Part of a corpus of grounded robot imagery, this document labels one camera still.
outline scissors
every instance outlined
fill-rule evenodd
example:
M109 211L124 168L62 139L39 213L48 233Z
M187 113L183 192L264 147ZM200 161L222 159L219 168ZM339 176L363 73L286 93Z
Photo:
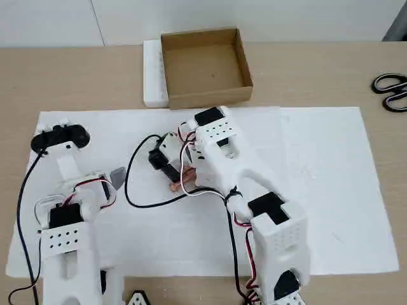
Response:
M396 84L386 86L386 87L379 87L379 82L383 79L394 79L397 81ZM383 93L394 93L393 95L389 95L383 100L383 107L392 112L406 112L406 107L394 107L392 104L396 100L401 100L402 98L407 97L407 76L398 74L398 73L386 73L378 76L371 84L371 89L376 94L383 94Z

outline robotic arm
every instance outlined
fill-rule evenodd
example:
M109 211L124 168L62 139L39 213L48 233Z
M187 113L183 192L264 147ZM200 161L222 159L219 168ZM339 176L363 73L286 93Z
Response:
M186 124L190 129L186 139L181 132L179 137L167 135L150 152L150 162L170 177L172 189L177 188L177 179L183 190L184 183L195 179L198 187L213 187L228 198L228 211L234 214L237 224L248 230L246 244L253 274L246 288L254 290L252 300L267 305L303 304L298 290L310 279L304 209L289 199L273 171L257 157L228 108L207 109ZM181 156L179 138L184 140ZM193 148L188 149L189 160L184 162L183 152L189 144ZM179 176L174 171L169 175L168 168L177 168L178 161L181 163ZM257 182L268 193L247 202L239 187L243 177ZM250 231L254 238L254 255L247 237Z
M55 195L38 201L41 226L43 305L122 305L124 279L116 267L101 270L93 220L116 201L125 169L83 174L75 157L90 141L81 125L56 125L32 140L37 153L47 143L45 159L57 165L63 183ZM142 294L139 302L147 304Z

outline cardboard box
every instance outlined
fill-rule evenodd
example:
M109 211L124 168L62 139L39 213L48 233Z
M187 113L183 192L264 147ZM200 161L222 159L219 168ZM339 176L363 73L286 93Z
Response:
M237 28L161 35L172 109L249 100L253 82Z

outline white wall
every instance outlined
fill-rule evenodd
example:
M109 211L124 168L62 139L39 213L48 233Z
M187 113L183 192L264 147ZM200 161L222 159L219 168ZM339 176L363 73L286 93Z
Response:
M237 25L245 41L379 41L404 0L93 0L106 44ZM0 0L0 46L102 45L90 0Z
M101 46L89 0L0 0L0 46Z

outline table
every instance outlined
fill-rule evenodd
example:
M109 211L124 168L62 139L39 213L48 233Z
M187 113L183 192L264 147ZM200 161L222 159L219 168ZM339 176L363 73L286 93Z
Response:
M254 92L239 105L359 106L401 265L398 273L313 277L307 304L406 304L407 114L381 107L369 89L381 72L407 74L407 43L247 43ZM0 49L0 262L6 264L15 207L40 111L144 108L142 46ZM0 276L0 300L27 280ZM239 304L232 278L132 278L152 304ZM32 304L31 291L15 304Z

